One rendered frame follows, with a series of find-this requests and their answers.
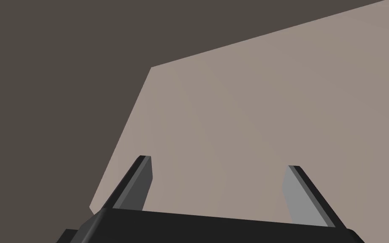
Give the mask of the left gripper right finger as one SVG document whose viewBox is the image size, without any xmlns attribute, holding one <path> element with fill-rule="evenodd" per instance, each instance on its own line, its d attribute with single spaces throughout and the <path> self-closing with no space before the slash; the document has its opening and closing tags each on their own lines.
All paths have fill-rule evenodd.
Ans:
<svg viewBox="0 0 389 243">
<path fill-rule="evenodd" d="M 282 191 L 292 223 L 346 228 L 300 166 L 287 166 Z"/>
</svg>

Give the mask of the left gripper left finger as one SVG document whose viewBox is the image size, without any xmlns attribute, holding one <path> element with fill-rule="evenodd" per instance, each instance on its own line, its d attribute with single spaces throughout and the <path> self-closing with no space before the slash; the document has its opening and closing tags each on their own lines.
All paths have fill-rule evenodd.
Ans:
<svg viewBox="0 0 389 243">
<path fill-rule="evenodd" d="M 150 156 L 139 156 L 102 208 L 141 211 L 153 180 Z"/>
</svg>

